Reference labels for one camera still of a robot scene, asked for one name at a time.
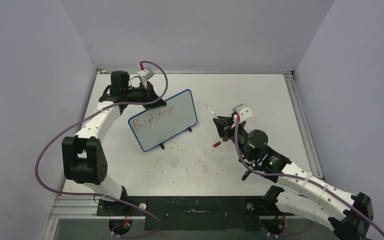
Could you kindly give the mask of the red capped whiteboard marker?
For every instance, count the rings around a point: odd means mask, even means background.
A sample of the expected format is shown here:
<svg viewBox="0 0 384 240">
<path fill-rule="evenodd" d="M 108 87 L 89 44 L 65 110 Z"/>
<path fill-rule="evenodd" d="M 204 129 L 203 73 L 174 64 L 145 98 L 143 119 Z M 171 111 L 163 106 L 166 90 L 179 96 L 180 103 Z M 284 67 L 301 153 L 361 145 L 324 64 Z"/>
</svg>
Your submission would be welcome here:
<svg viewBox="0 0 384 240">
<path fill-rule="evenodd" d="M 213 118 L 218 118 L 218 116 L 215 114 L 214 111 L 212 111 L 208 106 L 206 106 L 206 108 L 207 108 L 207 110 L 209 111 L 209 113 L 211 114 L 211 116 L 212 116 Z"/>
</svg>

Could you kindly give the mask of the red marker cap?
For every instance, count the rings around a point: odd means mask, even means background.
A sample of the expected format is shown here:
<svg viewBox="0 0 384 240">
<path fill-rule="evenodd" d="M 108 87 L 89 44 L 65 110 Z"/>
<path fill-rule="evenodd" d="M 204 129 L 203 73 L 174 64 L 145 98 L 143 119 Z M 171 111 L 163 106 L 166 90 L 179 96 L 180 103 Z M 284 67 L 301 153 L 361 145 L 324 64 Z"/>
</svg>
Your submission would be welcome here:
<svg viewBox="0 0 384 240">
<path fill-rule="evenodd" d="M 221 142 L 218 141 L 218 142 L 214 143 L 212 146 L 213 146 L 214 148 L 216 148 L 216 147 L 218 147 L 220 144 L 221 144 Z"/>
</svg>

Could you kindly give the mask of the blue framed whiteboard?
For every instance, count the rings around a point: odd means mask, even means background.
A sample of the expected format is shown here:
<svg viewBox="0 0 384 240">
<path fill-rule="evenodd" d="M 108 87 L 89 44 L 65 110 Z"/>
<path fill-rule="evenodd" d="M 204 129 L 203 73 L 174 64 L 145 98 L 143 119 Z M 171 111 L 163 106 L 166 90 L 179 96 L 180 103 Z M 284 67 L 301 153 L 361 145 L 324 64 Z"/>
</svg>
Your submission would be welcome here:
<svg viewBox="0 0 384 240">
<path fill-rule="evenodd" d="M 185 89 L 165 100 L 166 106 L 144 110 L 128 119 L 141 150 L 148 152 L 198 123 L 192 91 Z"/>
</svg>

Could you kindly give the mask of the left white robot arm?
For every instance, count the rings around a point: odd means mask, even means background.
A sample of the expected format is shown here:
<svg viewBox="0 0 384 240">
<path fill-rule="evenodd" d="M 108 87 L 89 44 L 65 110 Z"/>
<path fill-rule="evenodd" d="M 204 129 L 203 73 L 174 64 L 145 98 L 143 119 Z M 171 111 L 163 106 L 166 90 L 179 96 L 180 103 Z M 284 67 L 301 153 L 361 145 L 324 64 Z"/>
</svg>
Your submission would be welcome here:
<svg viewBox="0 0 384 240">
<path fill-rule="evenodd" d="M 63 172 L 67 180 L 84 185 L 99 195 L 99 206 L 121 216 L 133 210 L 127 200 L 124 186 L 119 185 L 108 173 L 108 162 L 102 141 L 112 124 L 131 104 L 142 105 L 146 110 L 165 107 L 150 79 L 154 72 L 144 68 L 137 74 L 139 86 L 130 85 L 126 71 L 110 74 L 110 84 L 98 99 L 93 116 L 74 135 L 62 140 Z"/>
</svg>

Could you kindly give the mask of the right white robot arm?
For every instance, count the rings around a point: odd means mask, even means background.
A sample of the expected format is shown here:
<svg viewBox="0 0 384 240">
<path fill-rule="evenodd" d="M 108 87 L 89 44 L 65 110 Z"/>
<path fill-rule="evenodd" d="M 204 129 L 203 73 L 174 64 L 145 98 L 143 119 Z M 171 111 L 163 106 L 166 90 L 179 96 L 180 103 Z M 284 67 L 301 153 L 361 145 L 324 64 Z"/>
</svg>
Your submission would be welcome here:
<svg viewBox="0 0 384 240">
<path fill-rule="evenodd" d="M 222 141 L 231 141 L 239 162 L 250 174 L 274 184 L 266 192 L 263 209 L 269 214 L 291 213 L 325 226 L 340 240 L 364 240 L 373 225 L 371 198 L 336 188 L 268 146 L 267 135 L 245 130 L 238 114 L 212 119 Z"/>
</svg>

